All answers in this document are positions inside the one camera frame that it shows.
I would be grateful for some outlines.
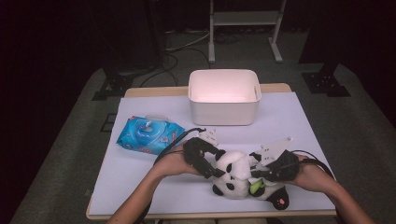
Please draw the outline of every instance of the stuffed panda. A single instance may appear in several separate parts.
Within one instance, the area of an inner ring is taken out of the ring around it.
[[[230,199],[244,199],[251,195],[257,200],[271,202],[275,209],[284,210],[289,206],[289,195],[283,184],[272,183],[264,178],[252,178],[252,169],[260,167],[257,157],[238,150],[219,150],[215,156],[216,168],[224,172],[213,177],[213,192]]]
[[[262,166],[260,158],[256,153],[249,155],[250,172],[269,170],[266,166]],[[268,181],[264,177],[250,178],[249,183],[249,194],[254,198],[271,202],[277,210],[285,210],[289,206],[289,194],[284,184]]]
[[[230,199],[248,196],[250,168],[248,155],[242,151],[219,150],[215,156],[216,168],[224,172],[221,177],[213,176],[213,192]]]

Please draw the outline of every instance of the storage box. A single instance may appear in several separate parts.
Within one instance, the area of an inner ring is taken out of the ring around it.
[[[249,125],[262,98],[256,73],[243,69],[197,70],[191,73],[192,121],[198,125]]]

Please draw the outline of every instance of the dark floor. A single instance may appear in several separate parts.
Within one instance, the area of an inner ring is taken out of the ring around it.
[[[238,35],[230,45],[216,45],[211,68],[245,68],[258,74],[260,83],[285,82],[296,91],[312,129],[337,179],[350,191],[377,223],[393,223],[389,208],[396,201],[396,132],[364,90],[359,79],[343,65],[335,77],[350,97],[312,94],[301,73],[316,72],[321,64],[298,64],[306,33],[279,35],[283,63],[276,63],[266,38],[269,34]],[[172,47],[189,43],[196,35],[170,35]],[[207,54],[206,42],[193,46]],[[177,85],[188,85],[189,74],[207,69],[202,53],[182,50],[173,53],[177,66],[171,70]],[[164,67],[176,64],[168,56]],[[145,75],[137,78],[140,86]],[[85,211],[104,157],[110,133],[101,132],[107,115],[117,113],[120,97],[92,101],[105,81],[103,70],[94,72],[41,166],[33,185],[12,223],[92,223]],[[163,73],[144,87],[175,86],[171,74]],[[287,217],[285,223],[334,223],[332,217]]]

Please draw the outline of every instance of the white paper sheet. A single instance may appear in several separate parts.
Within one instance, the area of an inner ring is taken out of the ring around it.
[[[126,150],[116,144],[126,120],[131,116],[144,117],[160,114],[173,120],[186,130],[197,127],[191,121],[190,102],[187,96],[134,97],[120,101],[113,132],[92,195],[89,215],[111,215],[132,193],[156,156]],[[248,126],[216,126],[219,146],[239,149],[247,154],[261,145],[292,137],[288,150],[305,150],[328,165],[300,102],[294,92],[264,93],[257,118]],[[186,139],[197,133],[189,134]],[[213,161],[213,156],[205,157]],[[309,192],[287,185],[290,206],[287,210],[332,210],[334,206],[321,193]],[[275,211],[271,203],[252,197],[230,200],[212,192],[212,182],[195,175],[165,178],[157,188],[149,214],[261,212]]]

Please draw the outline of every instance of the blue wet wipes package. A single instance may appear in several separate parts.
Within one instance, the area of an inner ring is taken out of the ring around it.
[[[117,144],[126,149],[159,155],[183,133],[184,128],[171,121],[131,117]]]

